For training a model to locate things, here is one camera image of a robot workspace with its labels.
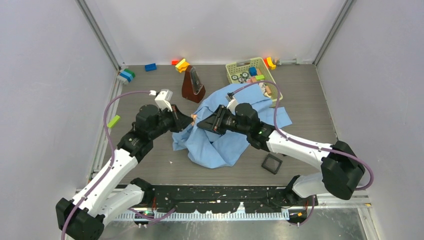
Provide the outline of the light blue shirt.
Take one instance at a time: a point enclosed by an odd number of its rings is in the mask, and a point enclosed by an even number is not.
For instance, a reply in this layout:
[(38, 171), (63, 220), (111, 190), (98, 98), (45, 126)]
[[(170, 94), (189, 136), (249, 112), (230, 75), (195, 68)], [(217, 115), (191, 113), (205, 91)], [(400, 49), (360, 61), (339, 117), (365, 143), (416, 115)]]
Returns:
[[(233, 92), (246, 84), (229, 84), (216, 90), (205, 98), (199, 105), (194, 115), (198, 122), (209, 117), (219, 105), (227, 106), (228, 93)], [(272, 100), (263, 95), (260, 87), (255, 84), (235, 94), (238, 103), (249, 103), (258, 112), (259, 119), (267, 124), (274, 125), (274, 111), (271, 107)], [(243, 134), (227, 131), (224, 135), (215, 134), (189, 125), (183, 131), (172, 134), (173, 150), (188, 150), (188, 158), (200, 166), (215, 169), (232, 167), (242, 153), (250, 145)]]

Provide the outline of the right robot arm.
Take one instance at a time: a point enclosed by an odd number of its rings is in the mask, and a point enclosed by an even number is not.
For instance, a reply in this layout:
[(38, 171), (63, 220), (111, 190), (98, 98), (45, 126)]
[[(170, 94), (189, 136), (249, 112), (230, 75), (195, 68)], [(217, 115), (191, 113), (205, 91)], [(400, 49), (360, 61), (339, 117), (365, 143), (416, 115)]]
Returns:
[(249, 103), (238, 104), (235, 112), (220, 105), (197, 127), (219, 135), (228, 131), (243, 134), (258, 150), (290, 156), (317, 168), (318, 173), (297, 175), (286, 186), (285, 198), (291, 205), (324, 193), (349, 200), (366, 172), (364, 163), (347, 143), (340, 140), (335, 144), (320, 143), (284, 132), (260, 120)]

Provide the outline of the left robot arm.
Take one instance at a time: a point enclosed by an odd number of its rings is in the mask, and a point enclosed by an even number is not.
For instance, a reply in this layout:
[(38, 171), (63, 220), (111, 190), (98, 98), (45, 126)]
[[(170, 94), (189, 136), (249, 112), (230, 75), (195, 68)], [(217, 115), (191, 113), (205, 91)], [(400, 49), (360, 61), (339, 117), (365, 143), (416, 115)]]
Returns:
[(123, 177), (135, 168), (153, 149), (153, 141), (166, 132), (179, 133), (193, 123), (193, 118), (180, 112), (176, 105), (160, 109), (147, 104), (140, 108), (131, 130), (118, 143), (100, 172), (71, 200), (62, 198), (56, 204), (61, 238), (97, 240), (105, 227), (128, 208), (153, 202), (152, 186), (134, 179), (121, 192), (110, 194)]

